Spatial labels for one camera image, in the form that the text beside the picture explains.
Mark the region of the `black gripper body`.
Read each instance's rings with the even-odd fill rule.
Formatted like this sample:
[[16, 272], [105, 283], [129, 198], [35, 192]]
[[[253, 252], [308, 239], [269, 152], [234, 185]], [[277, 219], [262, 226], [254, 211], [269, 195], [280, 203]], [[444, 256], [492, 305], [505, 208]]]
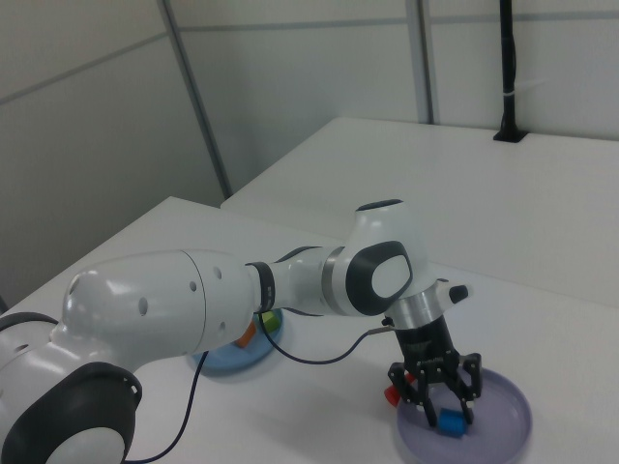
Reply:
[[404, 368], [414, 376], [426, 366], [449, 374], [457, 372], [459, 354], [443, 316], [418, 329], [396, 330], [396, 337]]

